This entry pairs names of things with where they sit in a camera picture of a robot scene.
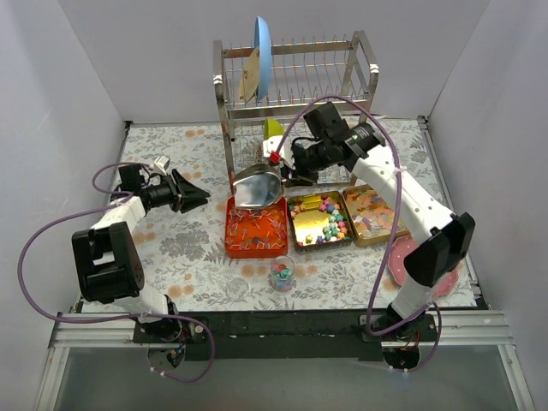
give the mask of floral tablecloth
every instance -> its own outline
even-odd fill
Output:
[[[441,200],[418,123],[391,119],[381,122],[395,140],[409,173]],[[295,135],[307,135],[306,126],[299,124]],[[256,129],[238,128],[236,163],[241,160],[252,164],[259,155],[257,147],[261,139]],[[170,167],[177,168],[189,181],[211,193],[207,205],[184,215],[175,214],[168,207],[151,210],[134,231],[146,281],[171,297],[179,311],[366,307],[385,245],[358,248],[353,244],[308,255],[296,254],[291,246],[289,256],[296,264],[296,286],[286,294],[278,293],[268,283],[270,260],[230,259],[224,251],[224,216],[230,190],[220,125],[130,129],[122,160],[150,162],[159,155],[170,157]],[[330,173],[337,179],[342,175],[337,169],[331,170],[325,177],[327,181]],[[293,188],[289,195],[319,191],[323,190]],[[458,283],[449,295],[439,298],[440,306],[475,306],[466,264],[461,262],[458,271]],[[398,289],[391,274],[386,272],[375,307],[387,307]],[[86,303],[82,311],[120,309]]]

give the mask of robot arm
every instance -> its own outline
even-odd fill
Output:
[[[176,314],[175,304],[145,281],[137,249],[131,233],[140,220],[155,207],[169,205],[171,210],[185,213],[207,203],[209,193],[186,181],[177,170],[171,176],[165,171],[169,159],[162,157],[151,166],[160,183],[145,184],[140,164],[119,169],[121,190],[134,196],[106,212],[90,229],[72,236],[74,261],[80,291],[87,301],[114,304],[132,314]],[[171,319],[147,316],[138,318],[147,334],[172,341],[181,325]]]
[[[408,276],[387,314],[392,324],[407,318],[432,300],[432,289],[439,279],[464,258],[474,220],[467,213],[457,216],[407,171],[396,170],[384,137],[369,124],[349,128],[333,103],[310,111],[305,120],[317,142],[303,148],[286,141],[280,151],[282,175],[291,182],[310,184],[318,178],[319,170],[338,164],[367,182],[395,208],[396,173],[402,173],[400,217],[419,247],[404,260]],[[281,137],[271,139],[264,143],[266,156],[276,149]]]

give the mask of dish rack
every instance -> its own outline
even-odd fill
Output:
[[[262,158],[263,126],[265,118],[275,118],[283,126],[317,97],[336,94],[355,101],[369,110],[378,83],[378,65],[364,31],[354,32],[351,39],[315,38],[307,42],[291,42],[272,46],[271,84],[262,101],[239,101],[238,86],[253,43],[246,47],[229,45],[221,40],[213,42],[213,84],[219,120],[223,129],[223,143],[229,182],[232,187],[235,173]],[[367,67],[367,78],[362,70]],[[333,101],[341,115],[355,114],[355,107]],[[289,138],[311,136],[304,124],[297,124]],[[327,169],[320,173],[320,183],[352,182],[346,170]]]

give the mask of pink plate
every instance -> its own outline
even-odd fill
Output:
[[[399,285],[403,284],[403,280],[407,276],[408,272],[403,265],[403,259],[411,254],[416,248],[417,244],[414,242],[411,235],[405,235],[403,237],[396,238],[394,245],[392,246],[392,253],[390,253],[390,259],[388,261],[388,268],[394,276],[394,280]],[[436,285],[432,298],[435,300],[442,295],[447,295],[455,284],[459,281],[459,273],[457,269],[448,272],[442,280]]]

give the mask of orange tray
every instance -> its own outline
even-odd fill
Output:
[[[287,208],[286,199],[281,199],[263,210],[236,210],[234,197],[230,197],[224,225],[227,255],[232,259],[272,259],[287,254]]]

